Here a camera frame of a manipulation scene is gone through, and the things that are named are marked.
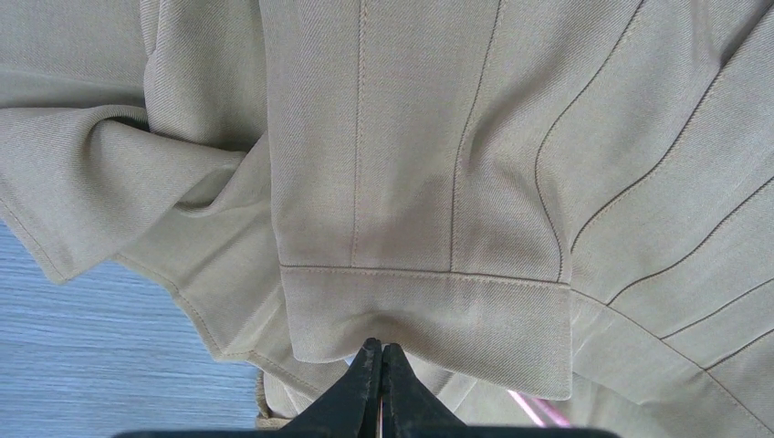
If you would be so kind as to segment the pink wire hanger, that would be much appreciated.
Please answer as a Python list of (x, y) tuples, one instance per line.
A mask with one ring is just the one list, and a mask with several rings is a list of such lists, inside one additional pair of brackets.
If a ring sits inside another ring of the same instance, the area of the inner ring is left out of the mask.
[(528, 397), (516, 391), (508, 390), (507, 393), (519, 406), (519, 408), (538, 427), (571, 428), (571, 422), (548, 401)]

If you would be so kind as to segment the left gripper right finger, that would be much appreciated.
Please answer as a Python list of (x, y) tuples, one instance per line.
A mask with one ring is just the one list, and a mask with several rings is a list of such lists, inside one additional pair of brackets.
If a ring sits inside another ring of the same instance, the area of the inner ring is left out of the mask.
[(382, 353), (383, 425), (394, 437), (598, 438), (600, 429), (467, 425), (445, 407), (415, 375), (403, 349), (388, 344)]

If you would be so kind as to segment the tan brown garment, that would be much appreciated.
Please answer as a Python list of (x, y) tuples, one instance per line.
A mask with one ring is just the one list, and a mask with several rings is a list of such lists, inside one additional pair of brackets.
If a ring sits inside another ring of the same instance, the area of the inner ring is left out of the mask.
[(376, 338), (470, 422), (773, 434), (770, 1), (4, 1), (1, 215), (260, 424)]

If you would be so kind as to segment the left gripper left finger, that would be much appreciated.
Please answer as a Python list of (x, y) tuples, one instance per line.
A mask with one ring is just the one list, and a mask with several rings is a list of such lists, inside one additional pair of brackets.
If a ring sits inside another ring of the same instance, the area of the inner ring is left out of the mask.
[(304, 412), (277, 430), (130, 431), (120, 437), (373, 437), (382, 344), (367, 339), (350, 367)]

